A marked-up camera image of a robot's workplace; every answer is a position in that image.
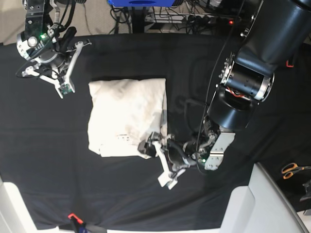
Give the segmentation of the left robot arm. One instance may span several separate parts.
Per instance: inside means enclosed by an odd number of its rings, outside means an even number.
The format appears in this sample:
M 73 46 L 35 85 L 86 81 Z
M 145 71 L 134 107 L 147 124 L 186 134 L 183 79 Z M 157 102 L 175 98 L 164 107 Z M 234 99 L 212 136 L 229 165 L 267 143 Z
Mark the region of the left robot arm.
M 138 147 L 160 159 L 162 187 L 177 185 L 189 168 L 207 173 L 219 168 L 237 132 L 244 130 L 255 110 L 273 87 L 275 70 L 288 64 L 311 31 L 308 0 L 263 0 L 242 33 L 237 52 L 226 58 L 211 101 L 204 113 L 197 139 L 180 143 L 173 135 L 153 132 Z

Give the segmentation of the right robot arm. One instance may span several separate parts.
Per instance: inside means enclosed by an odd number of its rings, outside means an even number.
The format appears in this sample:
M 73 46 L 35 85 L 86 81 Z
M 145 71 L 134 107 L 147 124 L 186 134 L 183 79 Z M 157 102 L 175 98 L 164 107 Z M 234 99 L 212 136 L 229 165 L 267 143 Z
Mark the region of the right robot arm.
M 39 78 L 52 84 L 60 98 L 75 92 L 71 74 L 77 59 L 89 40 L 70 42 L 76 35 L 72 22 L 76 4 L 65 1 L 64 11 L 59 0 L 24 0 L 25 29 L 17 35 L 17 50 L 25 63 L 17 70 L 18 78 Z

